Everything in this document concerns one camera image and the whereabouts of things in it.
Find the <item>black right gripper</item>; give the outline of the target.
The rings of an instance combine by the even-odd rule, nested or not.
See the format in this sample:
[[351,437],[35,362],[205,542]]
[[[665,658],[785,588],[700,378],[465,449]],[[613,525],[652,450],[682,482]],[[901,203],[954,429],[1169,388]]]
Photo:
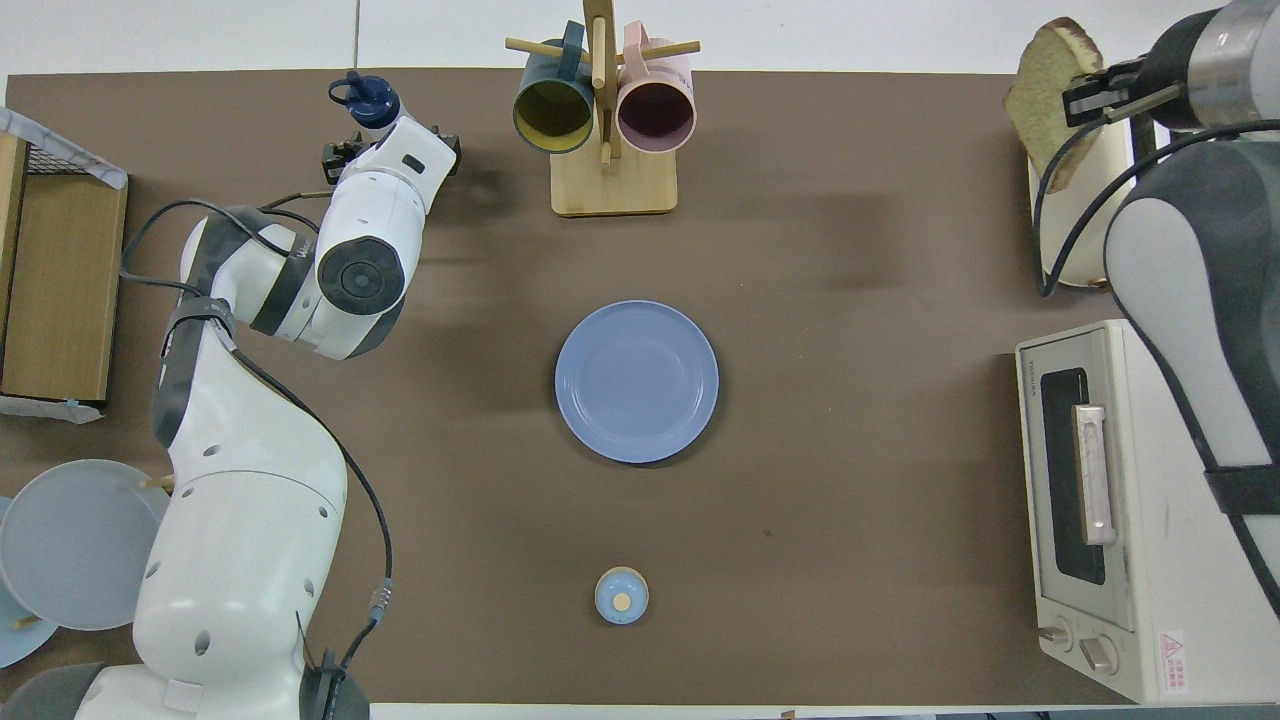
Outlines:
[[[1152,108],[1144,96],[1176,87],[1179,95],[1152,108],[1151,117],[1171,131],[1199,129],[1201,120],[1190,105],[1187,86],[1190,56],[1201,35],[1202,13],[1196,13],[1164,31],[1144,60],[1120,61],[1071,78],[1062,91],[1066,127],[1111,124],[1142,114]],[[1140,94],[1134,90],[1139,74]]]

